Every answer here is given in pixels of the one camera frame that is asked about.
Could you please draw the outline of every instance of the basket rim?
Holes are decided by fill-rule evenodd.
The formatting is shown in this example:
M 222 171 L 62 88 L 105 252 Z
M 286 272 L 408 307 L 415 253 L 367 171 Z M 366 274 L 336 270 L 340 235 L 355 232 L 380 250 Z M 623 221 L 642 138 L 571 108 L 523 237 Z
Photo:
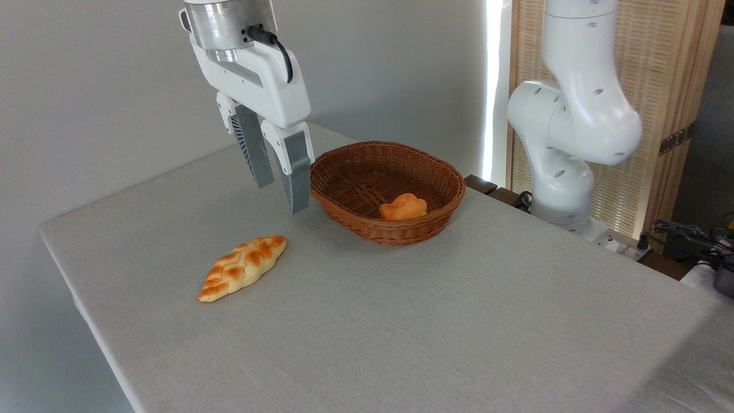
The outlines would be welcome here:
M 386 229 L 394 227 L 396 223 L 410 223 L 411 225 L 415 225 L 415 224 L 427 223 L 433 220 L 441 219 L 447 213 L 451 214 L 459 206 L 459 203 L 464 198 L 464 194 L 466 193 L 466 182 L 464 181 L 464 177 L 461 175 L 461 173 L 447 161 L 441 158 L 435 157 L 425 151 L 422 151 L 417 148 L 413 148 L 410 145 L 406 145 L 400 142 L 394 142 L 394 141 L 388 141 L 388 140 L 366 140 L 362 142 L 349 143 L 347 145 L 331 149 L 330 151 L 326 151 L 323 154 L 321 154 L 318 158 L 316 158 L 316 161 L 313 164 L 311 164 L 310 171 L 312 173 L 313 169 L 316 167 L 316 165 L 318 165 L 319 162 L 323 162 L 324 160 L 328 159 L 329 157 L 339 154 L 340 152 L 347 150 L 348 148 L 354 148 L 354 147 L 359 147 L 359 146 L 374 146 L 374 145 L 402 147 L 404 149 L 407 149 L 408 151 L 413 151 L 416 154 L 420 154 L 422 156 L 428 157 L 432 161 L 438 162 L 448 167 L 448 169 L 458 179 L 458 182 L 460 182 L 459 191 L 456 194 L 454 194 L 454 197 L 451 198 L 451 200 L 447 202 L 446 205 L 442 206 L 441 208 L 436 209 L 435 211 L 432 211 L 426 215 L 416 217 L 416 218 L 410 218 L 406 220 L 383 220 L 382 218 L 367 218 L 362 215 L 355 214 L 352 211 L 349 211 L 348 209 L 341 206 L 337 201 L 334 201 L 333 199 L 331 199 L 331 197 L 325 195 L 323 192 L 316 189 L 313 186 L 313 180 L 311 181 L 311 185 L 310 185 L 311 195 L 313 195 L 314 198 L 318 199 L 319 202 L 321 203 L 327 202 L 330 205 L 330 207 L 339 209 L 342 213 L 346 213 L 350 215 L 350 218 L 355 219 L 362 224 L 369 224 L 372 226 L 376 226 L 378 228 L 384 227 Z

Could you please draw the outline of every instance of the cable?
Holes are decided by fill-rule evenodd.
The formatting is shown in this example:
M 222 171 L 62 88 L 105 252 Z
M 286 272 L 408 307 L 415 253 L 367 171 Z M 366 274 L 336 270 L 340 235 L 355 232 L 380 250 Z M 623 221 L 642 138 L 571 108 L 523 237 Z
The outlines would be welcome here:
M 283 53 L 283 60 L 286 61 L 286 70 L 288 71 L 288 83 L 291 83 L 291 80 L 293 80 L 293 65 L 291 64 L 291 58 L 288 56 L 288 51 L 285 47 L 276 39 L 275 44 L 280 49 L 280 52 Z
M 268 32 L 257 26 L 250 26 L 247 28 L 247 35 L 253 40 L 260 43 L 277 46 L 280 49 L 280 53 L 283 54 L 283 60 L 286 62 L 286 71 L 288 71 L 288 83 L 293 80 L 293 65 L 291 64 L 291 58 L 288 56 L 288 51 L 277 39 L 277 36 L 273 32 Z
M 660 244 L 660 245 L 662 245 L 664 247 L 670 248 L 673 251 L 678 252 L 680 254 L 689 255 L 689 256 L 692 256 L 694 258 L 698 258 L 701 261 L 706 261 L 706 262 L 708 262 L 710 264 L 721 265 L 721 266 L 725 267 L 726 269 L 728 269 L 729 271 L 731 271 L 731 270 L 734 269 L 734 259 L 730 259 L 728 257 L 720 257 L 718 254 L 715 254 L 715 255 L 698 254 L 698 253 L 695 253 L 695 252 L 692 252 L 692 251 L 684 250 L 684 249 L 679 248 L 679 247 L 677 247 L 675 245 L 666 243 L 665 241 L 663 241 L 663 240 L 661 240 L 661 239 L 659 239 L 657 237 L 654 237 L 649 232 L 642 232 L 642 234 L 645 235 L 645 236 L 647 236 L 648 239 L 653 240 L 656 243 L 658 243 L 658 244 Z
M 532 197 L 533 193 L 530 191 L 521 192 L 520 196 L 517 197 L 517 201 L 515 201 L 515 208 L 525 207 L 526 209 L 530 209 L 530 205 L 532 204 Z

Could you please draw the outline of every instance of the brown wicker basket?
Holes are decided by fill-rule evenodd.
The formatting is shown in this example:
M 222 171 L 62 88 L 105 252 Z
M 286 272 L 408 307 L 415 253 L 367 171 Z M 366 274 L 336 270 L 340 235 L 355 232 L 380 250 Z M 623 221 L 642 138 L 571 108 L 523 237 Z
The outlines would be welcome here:
M 366 240 L 410 245 L 434 237 L 461 203 L 466 184 L 451 165 L 395 142 L 353 143 L 328 151 L 311 165 L 311 195 L 333 220 Z M 428 203 L 428 214 L 383 220 L 379 206 L 402 193 Z

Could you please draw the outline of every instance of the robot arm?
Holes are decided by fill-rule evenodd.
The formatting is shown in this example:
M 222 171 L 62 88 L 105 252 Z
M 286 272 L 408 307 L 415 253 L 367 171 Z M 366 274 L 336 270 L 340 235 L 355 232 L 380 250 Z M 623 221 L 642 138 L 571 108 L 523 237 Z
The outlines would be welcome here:
M 186 0 L 179 17 L 258 187 L 274 181 L 267 141 L 291 213 L 304 209 L 314 161 L 305 123 L 311 108 L 298 60 L 275 35 L 270 0 Z
M 508 106 L 530 160 L 531 212 L 600 245 L 608 227 L 589 216 L 594 176 L 585 161 L 618 165 L 642 139 L 614 68 L 618 3 L 547 0 L 543 60 L 557 82 L 524 82 Z

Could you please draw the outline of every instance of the bread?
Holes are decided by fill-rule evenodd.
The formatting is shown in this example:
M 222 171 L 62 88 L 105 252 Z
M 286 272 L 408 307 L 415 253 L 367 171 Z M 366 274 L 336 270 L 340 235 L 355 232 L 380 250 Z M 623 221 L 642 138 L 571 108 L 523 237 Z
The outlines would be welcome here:
M 271 235 L 238 245 L 214 263 L 204 282 L 198 301 L 216 301 L 247 287 L 275 265 L 286 249 L 286 238 Z
M 427 204 L 412 193 L 404 193 L 395 198 L 392 204 L 379 206 L 379 216 L 383 220 L 408 220 L 426 214 Z

